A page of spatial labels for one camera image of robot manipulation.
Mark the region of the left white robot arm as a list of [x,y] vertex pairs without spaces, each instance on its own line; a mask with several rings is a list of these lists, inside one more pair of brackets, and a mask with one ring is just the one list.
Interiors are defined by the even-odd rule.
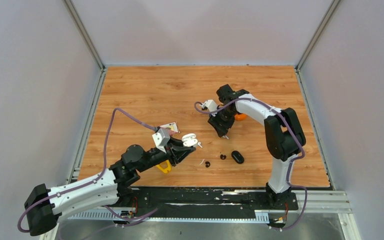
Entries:
[[18,230],[32,237],[54,229],[60,220],[100,206],[118,203],[122,207],[133,201],[131,185],[140,179],[140,173],[163,162],[176,166],[200,145],[197,139],[171,137],[165,145],[144,150],[133,144],[121,159],[104,172],[83,180],[48,188],[40,184],[33,188],[24,203],[28,229],[19,222]]

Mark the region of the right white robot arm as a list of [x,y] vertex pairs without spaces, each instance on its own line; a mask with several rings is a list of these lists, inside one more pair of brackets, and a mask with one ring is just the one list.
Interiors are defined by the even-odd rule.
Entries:
[[226,137],[239,114],[244,114],[264,127],[265,141],[272,155],[272,170],[267,183],[270,191],[265,195],[266,204],[278,209],[286,201],[284,192],[291,188],[290,179],[294,161],[304,157],[306,144],[301,123],[292,108],[277,108],[250,94],[247,90],[234,91],[228,84],[217,90],[217,104],[209,99],[200,104],[199,110],[209,115],[208,123],[217,135]]

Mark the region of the white earbud charging case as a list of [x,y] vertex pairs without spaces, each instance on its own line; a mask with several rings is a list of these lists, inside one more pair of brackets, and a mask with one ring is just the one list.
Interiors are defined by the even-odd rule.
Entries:
[[184,147],[196,147],[199,143],[195,133],[185,134],[181,140]]

